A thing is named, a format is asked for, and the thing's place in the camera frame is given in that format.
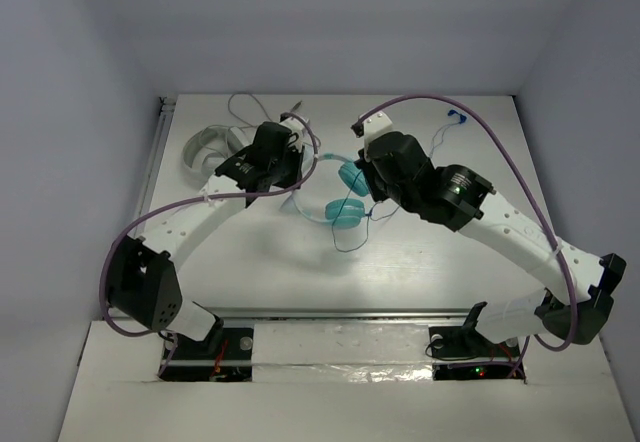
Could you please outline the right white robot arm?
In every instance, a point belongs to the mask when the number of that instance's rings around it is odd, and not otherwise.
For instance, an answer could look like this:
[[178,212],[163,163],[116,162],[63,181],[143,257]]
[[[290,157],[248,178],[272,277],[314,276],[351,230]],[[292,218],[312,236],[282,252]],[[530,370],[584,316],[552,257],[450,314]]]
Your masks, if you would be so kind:
[[365,136],[356,165],[375,200],[391,199],[489,247],[542,285],[503,304],[476,304],[460,330],[470,353],[483,355],[499,342],[538,334],[588,345],[608,321],[612,293],[626,269],[621,257],[598,257],[547,236],[477,173],[461,165],[434,166],[411,135],[386,130]]

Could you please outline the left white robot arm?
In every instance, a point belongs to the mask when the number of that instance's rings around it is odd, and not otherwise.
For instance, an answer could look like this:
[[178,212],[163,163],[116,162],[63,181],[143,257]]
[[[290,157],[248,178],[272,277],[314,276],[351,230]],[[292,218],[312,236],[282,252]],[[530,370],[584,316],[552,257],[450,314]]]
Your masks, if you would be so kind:
[[199,194],[166,205],[170,217],[132,237],[129,228],[113,242],[99,286],[107,323],[116,308],[141,324],[145,333],[173,332],[200,356],[222,344],[222,321],[183,297],[178,271],[205,239],[260,197],[298,189],[311,175],[304,170],[308,122],[285,113],[280,122],[258,126],[253,141],[224,160]]

